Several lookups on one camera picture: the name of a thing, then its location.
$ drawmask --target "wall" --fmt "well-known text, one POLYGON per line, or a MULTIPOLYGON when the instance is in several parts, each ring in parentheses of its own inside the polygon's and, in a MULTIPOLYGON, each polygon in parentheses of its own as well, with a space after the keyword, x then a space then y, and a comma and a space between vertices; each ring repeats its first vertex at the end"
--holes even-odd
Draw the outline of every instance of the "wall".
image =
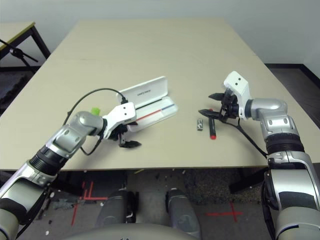
MULTIPOLYGON (((35 21, 53 51, 79 19, 224 17, 263 62, 315 70, 319 9, 318 0, 0 0, 0 21, 35 21)), ((20 47, 44 60, 31 39, 20 47)), ((1 65, 21 63, 8 56, 1 65)))

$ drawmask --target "marker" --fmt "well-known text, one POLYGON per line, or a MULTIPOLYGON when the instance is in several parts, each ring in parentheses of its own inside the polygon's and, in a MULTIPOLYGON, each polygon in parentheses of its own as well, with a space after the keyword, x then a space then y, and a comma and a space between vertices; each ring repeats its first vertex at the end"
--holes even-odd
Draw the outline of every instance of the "marker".
POLYGON ((209 130, 210 130, 210 138, 212 140, 215 140, 217 138, 216 126, 215 126, 215 119, 213 119, 212 117, 209 117, 209 130))

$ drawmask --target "beige tabletop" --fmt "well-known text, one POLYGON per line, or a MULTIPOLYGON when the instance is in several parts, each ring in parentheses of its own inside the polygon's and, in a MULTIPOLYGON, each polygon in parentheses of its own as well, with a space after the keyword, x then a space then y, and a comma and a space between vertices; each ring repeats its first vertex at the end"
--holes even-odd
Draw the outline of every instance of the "beige tabletop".
MULTIPOLYGON (((235 31, 220 18, 187 18, 80 21, 0 117, 0 168, 14 170, 31 158, 85 93, 159 76, 168 79, 169 96, 179 107, 175 116, 129 135, 142 143, 138 148, 105 140, 91 156, 78 151, 63 169, 265 166, 266 159, 231 126, 216 122, 217 139, 211 140, 208 120, 198 113, 220 108, 208 96, 224 91, 231 71, 247 79, 252 97, 287 102, 306 152, 320 162, 320 130, 235 31)), ((116 104, 114 93, 99 92, 75 111, 98 107, 105 115, 116 104)), ((265 150, 259 122, 242 125, 265 150)), ((84 148, 89 151, 96 140, 88 137, 84 148)))
MULTIPOLYGON (((10 44, 34 25, 33 21, 0 23, 0 39, 10 44)), ((4 48, 0 42, 0 51, 4 48)))

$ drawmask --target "small battery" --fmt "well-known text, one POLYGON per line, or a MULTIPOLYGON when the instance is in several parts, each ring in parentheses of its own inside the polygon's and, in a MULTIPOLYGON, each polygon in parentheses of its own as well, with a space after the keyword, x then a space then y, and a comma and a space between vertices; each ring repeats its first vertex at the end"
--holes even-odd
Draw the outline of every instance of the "small battery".
POLYGON ((201 118, 196 121, 196 129, 198 131, 202 131, 204 129, 204 121, 201 118))

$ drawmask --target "table leg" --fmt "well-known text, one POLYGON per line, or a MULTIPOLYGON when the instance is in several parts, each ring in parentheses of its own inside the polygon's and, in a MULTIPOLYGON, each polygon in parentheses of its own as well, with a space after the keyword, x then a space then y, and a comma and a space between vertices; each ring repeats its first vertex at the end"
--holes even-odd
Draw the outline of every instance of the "table leg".
POLYGON ((31 28, 32 30, 32 38, 33 40, 35 41, 35 43, 37 44, 38 48, 41 50, 42 54, 44 55, 44 57, 46 59, 48 59, 48 57, 50 56, 50 51, 49 49, 47 48, 45 42, 43 41, 43 39, 41 38, 40 34, 38 33, 37 29, 35 26, 33 26, 31 28))
POLYGON ((268 167, 265 167, 250 176, 241 177, 240 181, 232 183, 229 185, 230 193, 235 194, 239 191, 243 191, 247 188, 253 187, 262 183, 265 179, 264 173, 268 170, 268 167))

